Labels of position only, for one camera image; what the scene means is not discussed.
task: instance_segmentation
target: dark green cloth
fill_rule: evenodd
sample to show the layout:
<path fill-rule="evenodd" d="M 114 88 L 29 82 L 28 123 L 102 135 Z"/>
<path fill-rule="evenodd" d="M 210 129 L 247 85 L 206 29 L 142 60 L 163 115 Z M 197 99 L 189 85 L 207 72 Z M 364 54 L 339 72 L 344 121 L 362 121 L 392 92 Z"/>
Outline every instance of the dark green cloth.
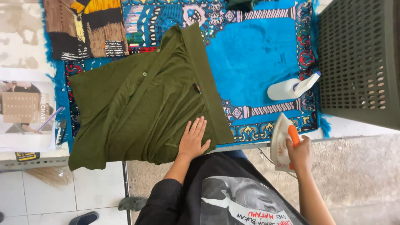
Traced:
<path fill-rule="evenodd" d="M 204 116 L 203 143 L 232 143 L 198 23 L 171 27 L 154 52 L 134 54 L 69 78 L 81 128 L 71 170 L 106 162 L 175 160 L 188 121 Z M 195 88 L 198 84 L 201 94 Z"/>

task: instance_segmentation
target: hand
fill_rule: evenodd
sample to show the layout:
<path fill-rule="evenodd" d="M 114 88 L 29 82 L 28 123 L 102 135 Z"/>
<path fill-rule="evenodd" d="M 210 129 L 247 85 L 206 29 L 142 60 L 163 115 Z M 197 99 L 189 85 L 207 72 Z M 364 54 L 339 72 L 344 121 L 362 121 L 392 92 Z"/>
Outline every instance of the hand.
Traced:
<path fill-rule="evenodd" d="M 303 141 L 295 148 L 289 138 L 286 138 L 290 162 L 293 164 L 296 174 L 311 173 L 312 166 L 312 147 L 311 140 L 306 135 L 302 135 Z"/>
<path fill-rule="evenodd" d="M 179 143 L 178 156 L 188 157 L 190 160 L 203 154 L 209 147 L 211 140 L 207 140 L 206 143 L 201 146 L 201 140 L 203 139 L 204 131 L 206 130 L 207 120 L 204 117 L 196 118 L 190 128 L 191 121 L 186 125 L 185 132 L 183 133 L 182 139 Z"/>

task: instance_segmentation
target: beige carpet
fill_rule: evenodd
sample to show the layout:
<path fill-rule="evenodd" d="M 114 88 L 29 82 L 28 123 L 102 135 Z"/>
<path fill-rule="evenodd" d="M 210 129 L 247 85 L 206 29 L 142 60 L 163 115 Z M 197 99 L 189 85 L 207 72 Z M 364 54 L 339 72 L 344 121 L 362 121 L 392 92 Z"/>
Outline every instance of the beige carpet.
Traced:
<path fill-rule="evenodd" d="M 336 223 L 400 225 L 400 135 L 313 143 L 313 174 Z M 269 156 L 269 148 L 263 149 Z M 244 151 L 255 167 L 298 209 L 297 180 L 276 172 L 258 149 Z M 128 162 L 132 196 L 148 196 L 171 164 Z M 132 213 L 135 221 L 138 213 Z"/>

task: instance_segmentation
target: dark green plastic basket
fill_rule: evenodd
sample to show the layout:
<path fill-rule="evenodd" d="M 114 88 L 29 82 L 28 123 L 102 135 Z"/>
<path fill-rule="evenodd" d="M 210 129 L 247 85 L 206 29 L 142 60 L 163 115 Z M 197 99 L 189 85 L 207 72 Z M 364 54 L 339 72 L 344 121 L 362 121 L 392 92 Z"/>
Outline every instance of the dark green plastic basket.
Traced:
<path fill-rule="evenodd" d="M 334 0 L 319 15 L 323 113 L 400 130 L 399 4 Z"/>

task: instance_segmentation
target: floor tile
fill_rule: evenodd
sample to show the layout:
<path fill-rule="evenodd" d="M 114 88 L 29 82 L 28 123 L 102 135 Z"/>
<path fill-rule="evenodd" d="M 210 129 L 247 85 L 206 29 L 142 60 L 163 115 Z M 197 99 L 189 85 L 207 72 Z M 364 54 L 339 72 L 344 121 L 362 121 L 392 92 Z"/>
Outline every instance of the floor tile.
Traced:
<path fill-rule="evenodd" d="M 5 217 L 1 225 L 28 225 L 28 216 Z"/>
<path fill-rule="evenodd" d="M 74 184 L 55 188 L 22 173 L 28 215 L 76 211 Z"/>
<path fill-rule="evenodd" d="M 118 206 L 125 197 L 122 162 L 109 162 L 104 170 L 74 171 L 77 210 Z"/>
<path fill-rule="evenodd" d="M 29 225 L 67 225 L 76 217 L 76 211 L 29 215 Z"/>
<path fill-rule="evenodd" d="M 0 212 L 5 217 L 26 215 L 22 172 L 0 173 Z"/>
<path fill-rule="evenodd" d="M 78 216 L 91 211 L 96 211 L 99 214 L 99 219 L 90 225 L 128 225 L 126 211 L 118 211 L 117 207 L 81 210 L 78 211 Z"/>

